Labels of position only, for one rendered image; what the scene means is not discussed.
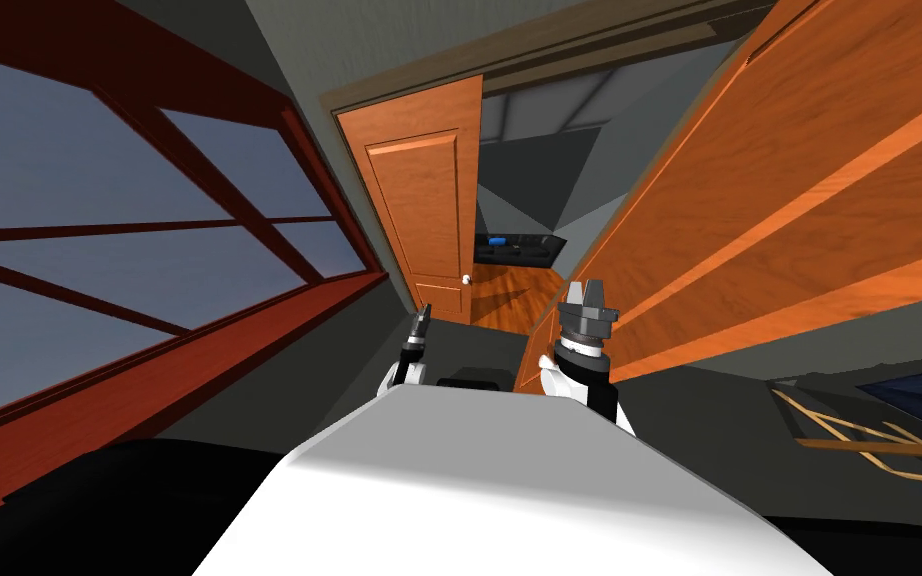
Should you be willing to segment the orange panelled door leaf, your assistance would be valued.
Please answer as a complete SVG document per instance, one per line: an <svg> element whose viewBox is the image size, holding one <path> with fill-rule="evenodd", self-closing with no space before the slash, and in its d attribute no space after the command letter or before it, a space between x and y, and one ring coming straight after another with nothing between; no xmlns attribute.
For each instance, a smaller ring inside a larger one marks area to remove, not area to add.
<svg viewBox="0 0 922 576"><path fill-rule="evenodd" d="M468 325L483 77L337 117L417 307Z"/></svg>

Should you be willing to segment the black sofa with blue cushion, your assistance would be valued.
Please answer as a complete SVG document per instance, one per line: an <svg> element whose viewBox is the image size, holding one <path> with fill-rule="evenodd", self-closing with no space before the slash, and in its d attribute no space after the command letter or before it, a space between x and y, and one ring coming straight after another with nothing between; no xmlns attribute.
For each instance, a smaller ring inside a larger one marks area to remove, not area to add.
<svg viewBox="0 0 922 576"><path fill-rule="evenodd" d="M513 266L513 268L551 268L566 241L550 234L476 233L474 262Z"/></svg>

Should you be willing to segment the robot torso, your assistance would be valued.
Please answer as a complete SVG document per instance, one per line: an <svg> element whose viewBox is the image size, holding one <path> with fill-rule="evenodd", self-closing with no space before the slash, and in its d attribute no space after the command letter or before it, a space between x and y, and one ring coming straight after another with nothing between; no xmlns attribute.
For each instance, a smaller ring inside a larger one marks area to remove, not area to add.
<svg viewBox="0 0 922 576"><path fill-rule="evenodd" d="M283 457L193 576L831 576L573 399L395 386Z"/></svg>

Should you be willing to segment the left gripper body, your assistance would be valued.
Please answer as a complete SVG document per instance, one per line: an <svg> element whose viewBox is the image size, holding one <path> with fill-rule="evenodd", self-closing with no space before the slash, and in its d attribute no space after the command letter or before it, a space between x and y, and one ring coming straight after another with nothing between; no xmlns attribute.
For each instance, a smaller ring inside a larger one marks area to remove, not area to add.
<svg viewBox="0 0 922 576"><path fill-rule="evenodd" d="M416 312L411 328L409 330L407 339L405 340L405 346L424 346L426 341L426 335L431 320L431 305L429 303L424 304L418 308Z"/></svg>

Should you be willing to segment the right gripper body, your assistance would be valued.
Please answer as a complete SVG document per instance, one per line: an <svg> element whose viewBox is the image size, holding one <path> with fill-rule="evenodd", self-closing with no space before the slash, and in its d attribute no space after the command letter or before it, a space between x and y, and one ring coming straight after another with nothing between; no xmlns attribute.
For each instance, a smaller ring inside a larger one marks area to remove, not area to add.
<svg viewBox="0 0 922 576"><path fill-rule="evenodd" d="M563 338L599 344L612 337L612 329L619 319L615 308L591 307L569 302L557 303L560 334Z"/></svg>

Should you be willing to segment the large orange door leaf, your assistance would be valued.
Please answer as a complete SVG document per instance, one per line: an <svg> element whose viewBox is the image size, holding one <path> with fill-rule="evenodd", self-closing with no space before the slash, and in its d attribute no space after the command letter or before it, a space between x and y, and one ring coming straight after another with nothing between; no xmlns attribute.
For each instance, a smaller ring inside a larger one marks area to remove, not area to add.
<svg viewBox="0 0 922 576"><path fill-rule="evenodd" d="M922 301L922 0L777 0L574 276L615 382Z"/></svg>

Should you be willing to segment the light wooden rack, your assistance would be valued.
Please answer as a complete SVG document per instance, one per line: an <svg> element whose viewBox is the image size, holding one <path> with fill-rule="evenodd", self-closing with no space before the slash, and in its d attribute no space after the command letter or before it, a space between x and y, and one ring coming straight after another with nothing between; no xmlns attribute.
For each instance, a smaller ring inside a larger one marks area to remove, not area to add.
<svg viewBox="0 0 922 576"><path fill-rule="evenodd" d="M922 483L922 370L812 373L766 384L796 442Z"/></svg>

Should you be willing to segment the red framed window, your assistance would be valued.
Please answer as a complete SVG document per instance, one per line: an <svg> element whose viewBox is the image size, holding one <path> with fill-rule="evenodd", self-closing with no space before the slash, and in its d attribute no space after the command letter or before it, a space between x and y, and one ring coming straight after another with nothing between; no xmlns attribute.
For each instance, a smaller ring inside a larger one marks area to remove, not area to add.
<svg viewBox="0 0 922 576"><path fill-rule="evenodd" d="M249 0L0 0L0 509L384 278Z"/></svg>

